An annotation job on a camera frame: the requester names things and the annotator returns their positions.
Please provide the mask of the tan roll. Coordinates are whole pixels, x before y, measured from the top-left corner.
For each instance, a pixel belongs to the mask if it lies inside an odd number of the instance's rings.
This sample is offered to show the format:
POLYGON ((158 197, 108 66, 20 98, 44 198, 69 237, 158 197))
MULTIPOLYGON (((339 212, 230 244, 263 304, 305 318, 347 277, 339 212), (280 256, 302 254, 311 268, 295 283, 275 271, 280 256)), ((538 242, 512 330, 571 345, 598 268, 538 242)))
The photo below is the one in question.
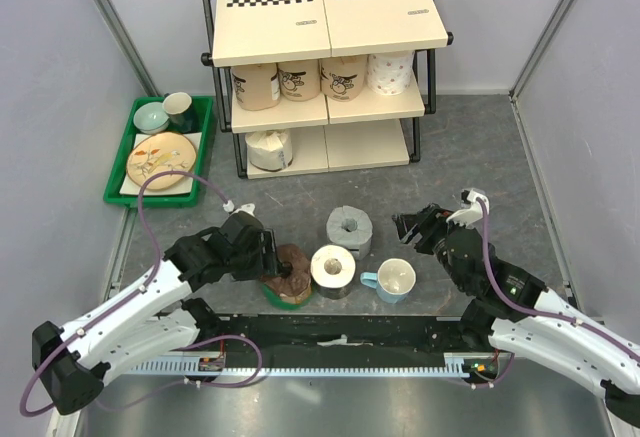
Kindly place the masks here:
POLYGON ((278 68, 275 63, 231 68, 236 100, 247 111, 260 111, 280 102, 278 68))
POLYGON ((317 59, 277 64, 282 95, 291 101, 304 102, 319 95, 320 68, 317 59))
POLYGON ((366 55, 321 59, 321 90, 327 98, 352 101, 362 91, 366 70, 366 55))

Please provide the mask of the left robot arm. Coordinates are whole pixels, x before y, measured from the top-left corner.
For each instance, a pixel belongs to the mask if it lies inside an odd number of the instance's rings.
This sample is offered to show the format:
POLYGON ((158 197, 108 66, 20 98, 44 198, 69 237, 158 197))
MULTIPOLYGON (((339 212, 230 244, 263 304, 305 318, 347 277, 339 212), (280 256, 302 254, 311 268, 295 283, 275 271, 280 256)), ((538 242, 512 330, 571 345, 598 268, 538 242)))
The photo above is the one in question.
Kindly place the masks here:
POLYGON ((73 414, 139 363, 219 339, 214 313, 193 293, 229 274, 238 281, 286 278, 292 271, 275 237, 250 212, 238 210, 219 227, 179 238, 140 278, 84 315, 32 333, 33 383, 51 407, 73 414))

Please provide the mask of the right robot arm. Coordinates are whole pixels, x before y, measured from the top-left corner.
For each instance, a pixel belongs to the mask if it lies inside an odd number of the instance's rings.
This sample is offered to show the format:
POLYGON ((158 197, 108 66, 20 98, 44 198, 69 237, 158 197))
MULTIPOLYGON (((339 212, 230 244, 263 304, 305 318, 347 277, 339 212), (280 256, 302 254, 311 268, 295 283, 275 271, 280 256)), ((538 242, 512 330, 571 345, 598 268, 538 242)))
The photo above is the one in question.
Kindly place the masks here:
POLYGON ((398 238, 434 256, 456 287, 471 297, 458 325, 467 349, 486 345, 561 374, 639 424, 639 346, 564 300, 543 281, 506 262, 489 241, 482 200, 456 212, 431 204, 393 217, 398 238))

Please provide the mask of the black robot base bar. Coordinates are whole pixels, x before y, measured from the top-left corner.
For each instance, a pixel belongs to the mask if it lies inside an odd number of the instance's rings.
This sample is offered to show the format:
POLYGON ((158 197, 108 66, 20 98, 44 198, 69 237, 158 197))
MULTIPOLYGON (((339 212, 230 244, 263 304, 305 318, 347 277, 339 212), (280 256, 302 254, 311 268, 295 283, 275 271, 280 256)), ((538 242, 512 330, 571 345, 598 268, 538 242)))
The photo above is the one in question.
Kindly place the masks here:
POLYGON ((197 351, 222 350, 229 367, 257 363, 266 369, 391 369, 444 363, 444 355, 497 353, 457 319, 429 316, 218 314, 204 321, 197 351))

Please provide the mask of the cream roll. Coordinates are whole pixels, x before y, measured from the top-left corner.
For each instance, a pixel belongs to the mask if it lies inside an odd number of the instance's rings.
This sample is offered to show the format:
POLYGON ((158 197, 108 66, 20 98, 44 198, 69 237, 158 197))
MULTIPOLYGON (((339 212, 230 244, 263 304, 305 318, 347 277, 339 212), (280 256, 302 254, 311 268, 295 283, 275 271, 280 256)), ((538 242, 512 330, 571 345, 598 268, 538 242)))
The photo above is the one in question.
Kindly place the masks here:
POLYGON ((249 162, 265 171, 286 169, 293 161, 292 137, 288 129, 247 133, 249 162))

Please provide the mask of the white paper roll front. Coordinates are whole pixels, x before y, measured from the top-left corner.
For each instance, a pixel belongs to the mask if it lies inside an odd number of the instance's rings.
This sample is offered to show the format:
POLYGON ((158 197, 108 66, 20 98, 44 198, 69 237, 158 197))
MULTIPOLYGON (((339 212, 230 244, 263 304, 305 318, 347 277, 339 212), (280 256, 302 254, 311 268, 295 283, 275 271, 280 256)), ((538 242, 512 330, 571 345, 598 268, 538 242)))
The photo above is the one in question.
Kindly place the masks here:
POLYGON ((337 245, 318 249, 310 264, 310 272, 318 292, 326 298, 339 300, 351 290, 356 262, 353 255, 337 245))

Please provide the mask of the grey paper roll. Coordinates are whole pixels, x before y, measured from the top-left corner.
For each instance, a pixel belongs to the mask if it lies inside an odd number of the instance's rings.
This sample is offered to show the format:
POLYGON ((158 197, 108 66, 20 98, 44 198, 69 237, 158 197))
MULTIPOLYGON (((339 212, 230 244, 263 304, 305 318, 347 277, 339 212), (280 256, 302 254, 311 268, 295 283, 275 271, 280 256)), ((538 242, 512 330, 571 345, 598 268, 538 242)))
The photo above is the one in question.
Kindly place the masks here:
POLYGON ((328 241, 348 250, 355 260, 370 253, 373 224, 368 214, 348 205, 334 208, 326 222, 328 241))

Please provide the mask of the dark brown roll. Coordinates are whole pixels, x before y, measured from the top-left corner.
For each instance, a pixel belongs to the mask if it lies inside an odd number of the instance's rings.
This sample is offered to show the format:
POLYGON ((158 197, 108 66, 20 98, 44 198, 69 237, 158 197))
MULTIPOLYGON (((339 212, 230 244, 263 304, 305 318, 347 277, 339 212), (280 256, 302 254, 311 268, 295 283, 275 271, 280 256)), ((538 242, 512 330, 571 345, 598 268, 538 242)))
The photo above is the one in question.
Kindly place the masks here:
POLYGON ((310 260, 294 244, 277 247, 277 257, 291 266, 287 277, 263 276, 260 279, 263 294, 271 305, 284 310, 295 310, 304 305, 312 294, 310 260))

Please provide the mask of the white paper roll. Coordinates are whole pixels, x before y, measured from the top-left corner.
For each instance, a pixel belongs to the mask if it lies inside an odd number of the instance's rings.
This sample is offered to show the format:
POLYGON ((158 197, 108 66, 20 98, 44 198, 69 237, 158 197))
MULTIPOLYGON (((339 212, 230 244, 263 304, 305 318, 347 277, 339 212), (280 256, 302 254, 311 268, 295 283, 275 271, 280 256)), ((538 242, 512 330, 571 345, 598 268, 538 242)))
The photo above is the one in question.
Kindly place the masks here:
POLYGON ((366 83, 375 93, 394 96, 405 92, 413 75, 413 51, 368 55, 366 83))
POLYGON ((351 290, 356 262, 353 255, 337 245, 318 249, 310 264, 310 272, 318 292, 326 298, 339 300, 351 290))

